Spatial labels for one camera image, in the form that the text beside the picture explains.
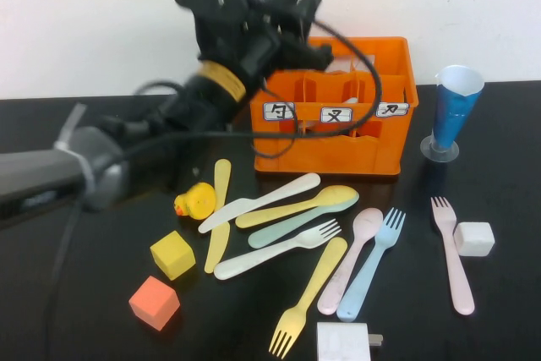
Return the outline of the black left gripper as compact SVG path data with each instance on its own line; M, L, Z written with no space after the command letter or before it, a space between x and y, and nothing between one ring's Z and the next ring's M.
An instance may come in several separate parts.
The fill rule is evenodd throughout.
M334 60L331 45L300 41L308 39L321 1L193 0L199 59L219 63L246 83L277 70L325 71Z

